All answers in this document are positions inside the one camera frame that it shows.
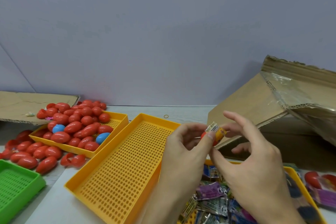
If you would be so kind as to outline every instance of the plastic egg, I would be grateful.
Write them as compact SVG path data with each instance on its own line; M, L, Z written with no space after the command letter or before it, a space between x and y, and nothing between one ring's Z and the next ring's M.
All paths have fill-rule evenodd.
M110 135L111 133L102 133L99 136L97 136L96 138L96 142L99 144L102 144L103 141L105 141L105 139Z
M62 124L57 124L56 126L54 126L54 127L52 128L52 132L53 132L53 133L61 132L61 131L64 131L64 129L65 129L65 126L64 126L64 125L62 125Z

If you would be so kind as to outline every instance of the table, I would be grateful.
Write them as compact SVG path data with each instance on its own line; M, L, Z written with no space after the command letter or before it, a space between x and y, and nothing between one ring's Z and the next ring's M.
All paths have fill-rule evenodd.
M128 119L133 120L139 113L164 118L178 123L200 122L206 123L208 112L214 106L108 106L107 111L128 114ZM6 123L0 125L2 135L5 139L0 139L0 145L15 137L24 129L33 129L29 124ZM58 166L55 170L44 176L47 187L11 221L11 224L105 224L99 217L91 212L85 205L78 201L65 188L64 184L77 172L76 168L64 168ZM328 223L336 223L336 213L331 210L321 209L322 214Z

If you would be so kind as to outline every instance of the yellow plastic tray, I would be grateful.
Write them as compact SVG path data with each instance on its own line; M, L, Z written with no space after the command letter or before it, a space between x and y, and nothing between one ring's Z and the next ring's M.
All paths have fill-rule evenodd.
M178 126L139 114L65 188L106 223L133 223L157 184L166 138Z
M48 124L42 125L40 128L36 129L34 132L32 132L29 136L36 142L42 142L46 145L51 145L51 146L57 146L62 150L72 152L75 154L84 154L88 158L92 158L94 155L96 155L105 145L108 144L109 141L111 141L126 125L128 124L128 117L127 114L123 113L116 113L116 112L106 112L103 111L103 113L107 113L110 116L110 121L106 123L102 123L104 125L109 125L110 127L113 128L113 131L111 134L103 141L103 143L98 147L97 150L95 151L88 151L85 149L81 149L78 147L70 146L67 144L61 144L61 143L56 143L54 141L44 139L41 137L36 137L34 134L44 128L47 128Z
M230 161L230 162L232 164L240 164L241 163L241 162L237 162L237 161ZM209 159L205 160L205 164L208 165L208 166L212 166L213 165L212 161L209 160ZM300 177L296 173L296 171L293 168L291 168L291 167L283 167L283 168L289 174L289 176L296 182L297 186L299 187L301 193L306 198L306 200L308 201L308 203L310 203L317 210L317 212L318 212L318 214L319 214L319 216L321 218L321 221L317 222L316 224L328 224L326 222L325 218L323 217L323 215L321 214L319 208L315 204L313 198L310 196L310 194L309 194L308 190L306 189L305 185L301 181Z

